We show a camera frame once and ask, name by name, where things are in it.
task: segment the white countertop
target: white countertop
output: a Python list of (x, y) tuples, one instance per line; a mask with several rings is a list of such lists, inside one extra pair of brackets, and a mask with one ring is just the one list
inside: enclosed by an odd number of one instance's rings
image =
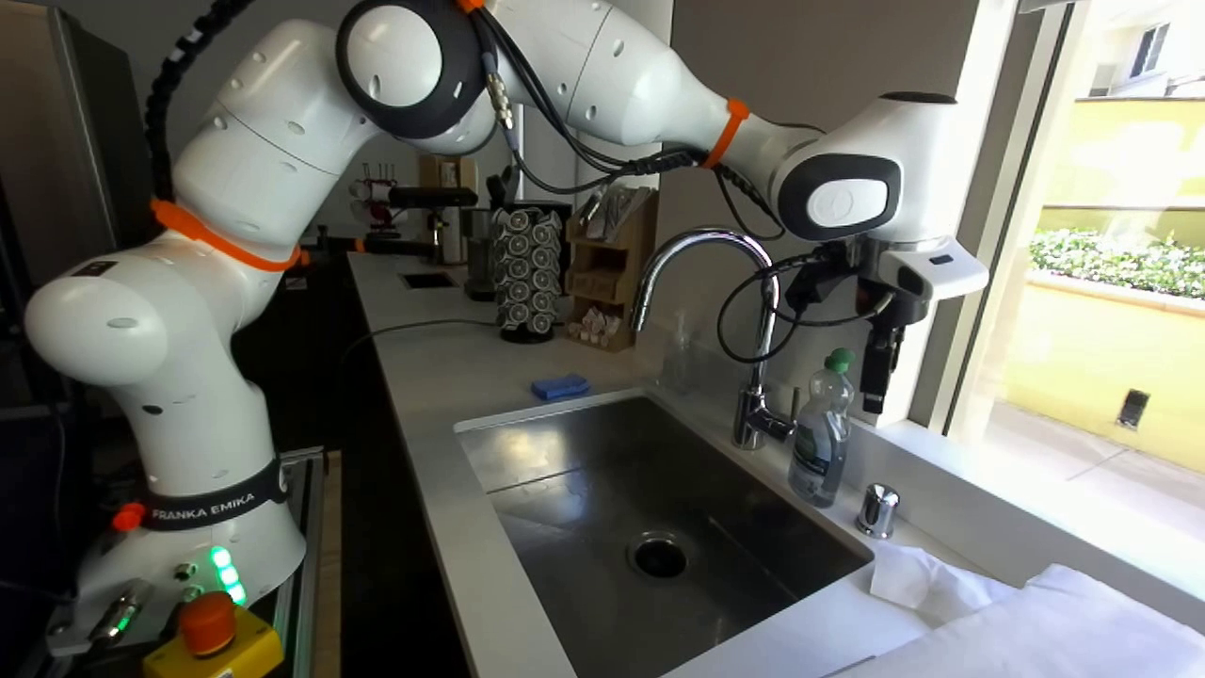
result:
[[(712, 414), (712, 407), (731, 411), (731, 403), (708, 407), (663, 392), (655, 380), (659, 365), (640, 350), (610, 354), (572, 339), (505, 343), (493, 328), (471, 324), (388, 331), (395, 324), (422, 320), (493, 320), (493, 305), (471, 301), (463, 286), (407, 286), (403, 271), (418, 267), (422, 260), (410, 256), (350, 256), (365, 320), (373, 331), (380, 331), (377, 358), (474, 674), (572, 674), (572, 663), (456, 441), (459, 422), (538, 407), (538, 399), (527, 392), (535, 377), (580, 373), (591, 380), (591, 392), (648, 392), (693, 433), (723, 448), (764, 486), (783, 493), (795, 509), (836, 527), (844, 539), (862, 542), (862, 535), (851, 527), (851, 493), (844, 493), (836, 509), (825, 512), (798, 501), (783, 482), (787, 460), (779, 452), (734, 456), (734, 448), (727, 444), (731, 422), (723, 414)], [(896, 542), (915, 542), (934, 550), (938, 557), (949, 557), (908, 527), (896, 531)], [(870, 599), (866, 580), (870, 569), (844, 576), (840, 584), (787, 606), (783, 614), (746, 629), (742, 637), (689, 659), (674, 670), (674, 678), (832, 674), (866, 655), (900, 648), (930, 629), (915, 614)]]

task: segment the sink basin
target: sink basin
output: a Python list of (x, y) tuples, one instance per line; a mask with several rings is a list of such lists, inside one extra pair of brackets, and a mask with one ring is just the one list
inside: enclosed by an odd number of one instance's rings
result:
[(463, 426), (576, 674), (663, 674), (870, 561), (648, 396)]

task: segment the white cloth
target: white cloth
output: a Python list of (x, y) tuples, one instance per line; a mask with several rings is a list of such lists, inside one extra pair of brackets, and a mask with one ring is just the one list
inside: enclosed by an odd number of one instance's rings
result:
[(1017, 588), (956, 569), (926, 550), (881, 542), (874, 550), (870, 595), (919, 614), (930, 625), (968, 618)]
[(1051, 565), (1024, 591), (968, 614), (844, 678), (1205, 678), (1205, 637)]

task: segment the robotic arm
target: robotic arm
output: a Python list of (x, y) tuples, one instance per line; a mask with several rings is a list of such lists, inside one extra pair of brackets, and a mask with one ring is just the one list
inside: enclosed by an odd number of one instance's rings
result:
[[(554, 113), (569, 143), (576, 132), (667, 143), (636, 162), (576, 147), (610, 177), (723, 166), (798, 237), (870, 237), (881, 256), (862, 267), (885, 286), (908, 279), (930, 301), (987, 279), (953, 245), (956, 200), (938, 196), (941, 162), (960, 151), (953, 102), (896, 94), (828, 136), (783, 128), (712, 94), (599, 0), (365, 0), (339, 30), (282, 23), (177, 154), (169, 196), (154, 203), (166, 234), (79, 264), (26, 309), (49, 365), (113, 392), (151, 493), (117, 546), (83, 565), (56, 652), (105, 640), (113, 599), (128, 610), (147, 591), (181, 599), (222, 584), (215, 550), (241, 569), (245, 603), (301, 565), (267, 407), (241, 380), (230, 335), (267, 309), (362, 143), (388, 132), (429, 154), (471, 154), (508, 124), (512, 102)], [(911, 316), (892, 313), (881, 335)]]

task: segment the blue object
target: blue object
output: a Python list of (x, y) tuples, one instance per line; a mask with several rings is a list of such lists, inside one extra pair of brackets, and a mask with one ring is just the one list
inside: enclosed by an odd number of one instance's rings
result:
[(535, 399), (554, 403), (554, 399), (576, 399), (587, 396), (591, 384), (576, 373), (569, 377), (550, 377), (550, 380), (531, 380)]

